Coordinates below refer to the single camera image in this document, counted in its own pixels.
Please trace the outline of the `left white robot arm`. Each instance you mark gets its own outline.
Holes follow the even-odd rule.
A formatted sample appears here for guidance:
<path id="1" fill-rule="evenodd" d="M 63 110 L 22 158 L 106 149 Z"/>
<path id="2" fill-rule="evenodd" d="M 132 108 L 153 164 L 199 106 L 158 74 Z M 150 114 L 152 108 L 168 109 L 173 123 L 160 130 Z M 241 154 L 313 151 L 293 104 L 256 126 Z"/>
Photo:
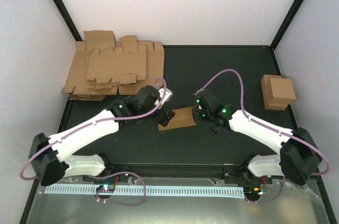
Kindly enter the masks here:
<path id="1" fill-rule="evenodd" d="M 49 186 L 70 176 L 95 176 L 102 181 L 113 177 L 114 169 L 99 154 L 76 156 L 74 153 L 94 141 L 133 126 L 143 119 L 152 119 L 167 126 L 174 112 L 163 110 L 173 93 L 168 88 L 142 87 L 134 96 L 116 100 L 91 119 L 66 131 L 32 140 L 28 163 L 35 171 L 34 179 Z"/>

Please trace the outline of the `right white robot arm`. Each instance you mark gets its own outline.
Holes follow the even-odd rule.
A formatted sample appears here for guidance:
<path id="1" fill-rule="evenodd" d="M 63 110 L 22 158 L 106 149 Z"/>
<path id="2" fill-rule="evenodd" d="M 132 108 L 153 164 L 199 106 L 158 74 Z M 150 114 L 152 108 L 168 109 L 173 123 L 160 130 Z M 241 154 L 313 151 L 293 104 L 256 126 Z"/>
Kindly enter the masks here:
<path id="1" fill-rule="evenodd" d="M 276 126 L 233 104 L 223 104 L 209 90 L 195 95 L 193 117 L 196 123 L 209 122 L 214 133 L 221 127 L 246 135 L 274 151 L 274 155 L 254 156 L 241 169 L 242 180 L 254 183 L 262 176 L 284 176 L 305 185 L 323 158 L 316 152 L 311 134 L 304 128 L 291 130 Z"/>

